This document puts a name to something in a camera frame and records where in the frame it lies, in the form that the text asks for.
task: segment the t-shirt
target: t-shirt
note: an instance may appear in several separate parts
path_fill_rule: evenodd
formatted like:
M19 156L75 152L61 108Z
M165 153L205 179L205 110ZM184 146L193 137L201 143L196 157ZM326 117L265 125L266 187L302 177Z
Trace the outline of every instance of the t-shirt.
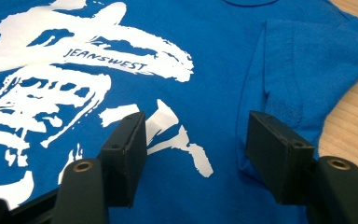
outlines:
M0 0L0 198L57 188L144 111L145 168L112 222L307 223L246 158L249 111L317 146L357 80L358 18L326 0Z

